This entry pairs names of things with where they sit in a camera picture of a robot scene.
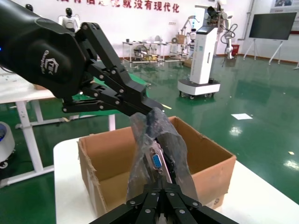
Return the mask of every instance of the black robotic arm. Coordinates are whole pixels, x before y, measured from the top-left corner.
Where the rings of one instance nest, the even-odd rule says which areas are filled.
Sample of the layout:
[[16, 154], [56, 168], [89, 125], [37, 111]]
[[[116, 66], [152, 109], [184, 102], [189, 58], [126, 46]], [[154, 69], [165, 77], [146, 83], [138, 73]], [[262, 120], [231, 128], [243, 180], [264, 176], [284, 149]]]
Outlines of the black robotic arm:
[[[64, 112], [116, 109], [131, 116], [163, 108], [130, 78], [98, 24], [73, 33], [11, 0], [0, 0], [0, 21], [0, 65], [62, 98]], [[109, 88], [91, 83], [94, 77]], [[93, 99], [74, 101], [81, 91]]]

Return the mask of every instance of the chinese characters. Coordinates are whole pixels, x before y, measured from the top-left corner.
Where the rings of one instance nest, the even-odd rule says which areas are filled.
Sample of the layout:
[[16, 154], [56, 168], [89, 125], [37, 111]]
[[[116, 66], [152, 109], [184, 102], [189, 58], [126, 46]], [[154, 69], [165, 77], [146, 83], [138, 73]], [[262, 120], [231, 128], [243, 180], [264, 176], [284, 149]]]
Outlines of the chinese characters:
[[120, 7], [121, 3], [123, 8], [155, 10], [161, 12], [179, 13], [179, 5], [177, 3], [169, 3], [154, 0], [57, 0], [61, 2], [74, 2], [81, 4], [86, 2], [88, 5]]

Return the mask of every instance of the black monitor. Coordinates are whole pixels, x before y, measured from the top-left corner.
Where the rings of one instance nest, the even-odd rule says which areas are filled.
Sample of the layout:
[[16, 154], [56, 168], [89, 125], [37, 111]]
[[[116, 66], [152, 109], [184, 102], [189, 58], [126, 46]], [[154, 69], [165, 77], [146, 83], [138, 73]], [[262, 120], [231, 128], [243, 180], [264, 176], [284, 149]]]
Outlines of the black monitor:
[[288, 40], [297, 13], [254, 15], [249, 37]]

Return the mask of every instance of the glossy floor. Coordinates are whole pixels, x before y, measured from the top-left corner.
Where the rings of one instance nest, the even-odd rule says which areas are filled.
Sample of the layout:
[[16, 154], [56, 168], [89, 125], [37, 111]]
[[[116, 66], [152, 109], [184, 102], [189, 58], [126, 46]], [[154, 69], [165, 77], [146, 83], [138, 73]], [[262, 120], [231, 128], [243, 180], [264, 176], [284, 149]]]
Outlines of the glossy floor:
[[[179, 63], [139, 65], [128, 70], [148, 83], [149, 95], [172, 109], [195, 129], [213, 139], [274, 187], [299, 203], [299, 71], [294, 65], [238, 58], [235, 67], [222, 67], [214, 60], [212, 77], [221, 82], [214, 98], [179, 97], [177, 80], [190, 69]], [[14, 104], [0, 105], [0, 120], [14, 127], [19, 123]], [[59, 100], [41, 101], [44, 118], [62, 116]], [[30, 118], [34, 112], [28, 104]], [[253, 119], [237, 120], [231, 114], [246, 113]], [[129, 125], [116, 115], [117, 128]], [[53, 164], [53, 147], [67, 139], [108, 130], [107, 117], [34, 127], [45, 166]], [[31, 171], [32, 164], [21, 130], [13, 129], [16, 153], [1, 178]], [[47, 174], [0, 189], [0, 223], [55, 223], [54, 174]]]

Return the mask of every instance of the transparent plastic wrap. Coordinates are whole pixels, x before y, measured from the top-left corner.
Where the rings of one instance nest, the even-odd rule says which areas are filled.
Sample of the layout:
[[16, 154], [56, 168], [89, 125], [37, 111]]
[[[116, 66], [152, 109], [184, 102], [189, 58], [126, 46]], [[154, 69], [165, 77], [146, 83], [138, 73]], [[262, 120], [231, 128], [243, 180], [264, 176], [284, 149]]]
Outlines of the transparent plastic wrap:
[[183, 194], [198, 200], [187, 163], [187, 146], [166, 115], [155, 108], [147, 116], [136, 113], [130, 120], [137, 151], [128, 181], [127, 200], [142, 194], [144, 185], [154, 182], [145, 155], [157, 144], [156, 140], [164, 154], [174, 162], [176, 184], [181, 187]]

